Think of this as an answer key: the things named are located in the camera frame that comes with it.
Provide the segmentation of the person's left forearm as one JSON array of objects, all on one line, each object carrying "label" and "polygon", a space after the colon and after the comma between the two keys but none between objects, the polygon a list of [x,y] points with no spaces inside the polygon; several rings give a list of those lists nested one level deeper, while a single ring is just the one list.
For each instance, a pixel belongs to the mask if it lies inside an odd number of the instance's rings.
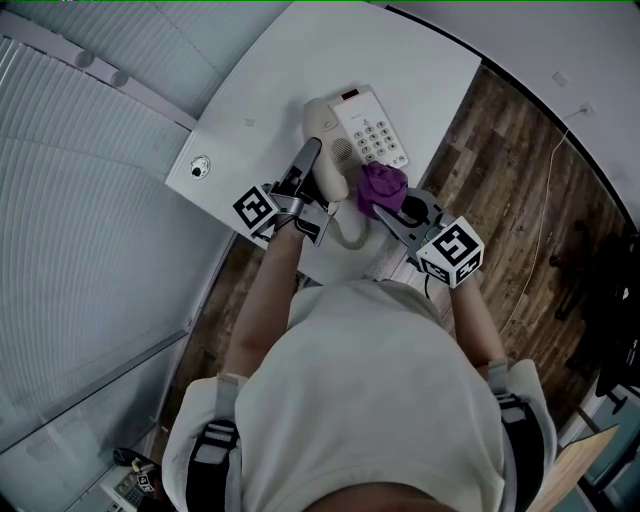
[{"label": "person's left forearm", "polygon": [[222,372],[249,378],[287,330],[303,234],[291,224],[271,238],[232,331]]}]

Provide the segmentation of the white telephone handset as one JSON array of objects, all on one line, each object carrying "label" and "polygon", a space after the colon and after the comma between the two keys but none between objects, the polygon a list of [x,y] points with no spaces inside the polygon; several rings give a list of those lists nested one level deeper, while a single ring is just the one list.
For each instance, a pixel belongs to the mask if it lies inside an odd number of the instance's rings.
[{"label": "white telephone handset", "polygon": [[348,197],[348,185],[343,172],[334,161],[332,144],[343,130],[338,118],[324,99],[314,98],[303,107],[302,131],[306,139],[315,138],[321,150],[313,166],[316,184],[327,202],[339,202]]}]

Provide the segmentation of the purple cloth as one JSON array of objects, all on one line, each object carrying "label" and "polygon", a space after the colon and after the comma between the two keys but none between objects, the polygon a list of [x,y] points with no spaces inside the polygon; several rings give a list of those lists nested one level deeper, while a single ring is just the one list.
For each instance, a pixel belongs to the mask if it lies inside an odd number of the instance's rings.
[{"label": "purple cloth", "polygon": [[395,167],[372,161],[362,167],[356,186],[356,206],[368,218],[375,219],[375,204],[398,213],[407,196],[408,178]]}]

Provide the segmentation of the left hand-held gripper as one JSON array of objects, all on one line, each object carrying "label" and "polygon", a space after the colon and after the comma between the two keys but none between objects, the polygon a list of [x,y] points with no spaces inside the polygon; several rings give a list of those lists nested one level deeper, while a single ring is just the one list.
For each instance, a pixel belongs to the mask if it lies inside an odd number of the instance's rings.
[{"label": "left hand-held gripper", "polygon": [[309,138],[289,166],[285,178],[270,184],[252,186],[232,208],[254,239],[270,241],[287,224],[319,246],[328,228],[328,202],[321,195],[313,176],[322,143]]}]

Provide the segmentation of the wooden table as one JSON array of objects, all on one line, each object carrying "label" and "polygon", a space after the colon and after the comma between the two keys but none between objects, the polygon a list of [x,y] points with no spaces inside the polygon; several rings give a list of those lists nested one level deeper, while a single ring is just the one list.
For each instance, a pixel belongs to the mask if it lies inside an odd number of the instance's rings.
[{"label": "wooden table", "polygon": [[618,425],[569,443],[558,455],[549,481],[528,512],[551,512],[578,484],[615,437]]}]

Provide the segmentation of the black office chair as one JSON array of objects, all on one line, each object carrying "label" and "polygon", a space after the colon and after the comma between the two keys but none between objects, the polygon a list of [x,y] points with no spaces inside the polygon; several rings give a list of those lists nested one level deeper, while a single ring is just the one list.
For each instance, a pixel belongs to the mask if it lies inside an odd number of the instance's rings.
[{"label": "black office chair", "polygon": [[583,221],[574,230],[582,237],[581,258],[549,258],[573,284],[555,318],[566,320],[580,305],[585,323],[565,366],[587,381],[596,378],[597,397],[611,398],[622,386],[640,398],[640,234],[610,233],[595,246]]}]

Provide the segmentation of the white window blind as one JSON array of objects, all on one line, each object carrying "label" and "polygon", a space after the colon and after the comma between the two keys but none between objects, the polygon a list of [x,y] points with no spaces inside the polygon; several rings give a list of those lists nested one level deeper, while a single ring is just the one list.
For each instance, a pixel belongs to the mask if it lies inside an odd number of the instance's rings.
[{"label": "white window blind", "polygon": [[231,235],[165,183],[187,137],[0,36],[0,452],[186,327]]},{"label": "white window blind", "polygon": [[15,2],[9,11],[93,53],[199,118],[285,2]]}]

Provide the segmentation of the person's white shirt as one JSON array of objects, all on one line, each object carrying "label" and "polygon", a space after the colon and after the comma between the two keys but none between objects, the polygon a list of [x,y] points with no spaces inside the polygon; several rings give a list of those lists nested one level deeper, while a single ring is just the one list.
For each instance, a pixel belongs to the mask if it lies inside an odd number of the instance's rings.
[{"label": "person's white shirt", "polygon": [[367,484],[517,512],[555,455],[531,361],[483,377],[414,289],[353,281],[296,294],[251,377],[188,387],[162,478],[179,512],[303,512]]}]

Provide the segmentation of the person's right forearm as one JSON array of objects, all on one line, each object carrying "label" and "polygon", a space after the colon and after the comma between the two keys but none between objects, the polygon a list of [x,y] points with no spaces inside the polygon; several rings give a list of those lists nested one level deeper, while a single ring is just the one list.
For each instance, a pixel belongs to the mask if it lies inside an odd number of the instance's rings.
[{"label": "person's right forearm", "polygon": [[506,353],[476,278],[451,289],[450,300],[456,341],[471,365],[487,377],[489,365],[505,359]]}]

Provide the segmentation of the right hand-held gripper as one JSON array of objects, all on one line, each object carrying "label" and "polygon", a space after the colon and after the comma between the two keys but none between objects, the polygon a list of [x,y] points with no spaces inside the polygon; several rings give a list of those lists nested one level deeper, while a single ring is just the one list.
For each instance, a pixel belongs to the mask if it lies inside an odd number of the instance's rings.
[{"label": "right hand-held gripper", "polygon": [[373,204],[377,219],[394,238],[407,246],[416,268],[449,288],[456,288],[482,264],[484,243],[462,216],[454,218],[442,211],[427,190],[407,189],[407,216],[416,226],[397,213]]}]

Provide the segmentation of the white desk telephone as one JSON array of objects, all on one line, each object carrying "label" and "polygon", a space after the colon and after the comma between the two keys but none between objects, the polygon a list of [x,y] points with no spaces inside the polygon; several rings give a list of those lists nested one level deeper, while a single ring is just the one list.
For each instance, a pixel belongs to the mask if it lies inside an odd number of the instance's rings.
[{"label": "white desk telephone", "polygon": [[351,145],[349,154],[339,149],[336,155],[343,168],[378,162],[402,169],[409,164],[408,154],[371,86],[359,86],[329,99],[328,108]]}]

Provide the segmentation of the white keypad device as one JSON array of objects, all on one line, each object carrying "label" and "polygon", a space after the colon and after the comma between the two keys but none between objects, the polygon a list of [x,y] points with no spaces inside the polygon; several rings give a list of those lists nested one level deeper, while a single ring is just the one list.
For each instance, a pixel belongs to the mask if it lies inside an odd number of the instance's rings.
[{"label": "white keypad device", "polygon": [[99,486],[123,512],[137,512],[143,498],[152,496],[139,485],[136,473],[124,466],[113,467]]}]

